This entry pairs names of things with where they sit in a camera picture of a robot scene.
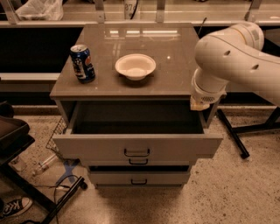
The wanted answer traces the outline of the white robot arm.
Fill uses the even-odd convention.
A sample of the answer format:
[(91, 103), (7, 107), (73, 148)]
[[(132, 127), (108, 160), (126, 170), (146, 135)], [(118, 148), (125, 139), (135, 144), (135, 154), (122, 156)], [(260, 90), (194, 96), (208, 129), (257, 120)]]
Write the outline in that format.
[(208, 109), (226, 93), (229, 82), (280, 106), (280, 58), (262, 52), (263, 45), (263, 31), (252, 22), (201, 38), (194, 49), (198, 68), (191, 82), (191, 109)]

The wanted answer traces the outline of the white and yellow gripper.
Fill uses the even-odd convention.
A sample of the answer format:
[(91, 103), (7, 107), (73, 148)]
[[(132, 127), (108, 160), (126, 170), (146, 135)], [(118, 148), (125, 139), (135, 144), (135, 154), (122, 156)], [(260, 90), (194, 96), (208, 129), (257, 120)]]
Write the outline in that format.
[(226, 93), (225, 87), (213, 93), (202, 90), (195, 79), (191, 82), (190, 108), (195, 111), (208, 109), (211, 104), (216, 103)]

